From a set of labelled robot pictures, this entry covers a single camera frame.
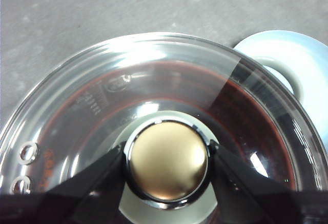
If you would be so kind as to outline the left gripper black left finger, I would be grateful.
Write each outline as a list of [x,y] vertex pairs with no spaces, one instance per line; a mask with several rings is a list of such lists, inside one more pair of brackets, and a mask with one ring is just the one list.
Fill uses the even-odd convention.
[[118,145],[47,192],[1,195],[1,223],[114,223],[125,185],[124,162]]

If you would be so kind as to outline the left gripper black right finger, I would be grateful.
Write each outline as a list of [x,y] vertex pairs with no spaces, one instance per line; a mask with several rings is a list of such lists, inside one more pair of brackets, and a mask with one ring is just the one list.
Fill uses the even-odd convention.
[[252,210],[264,223],[327,223],[326,191],[292,191],[214,140],[209,152],[211,184],[222,217]]

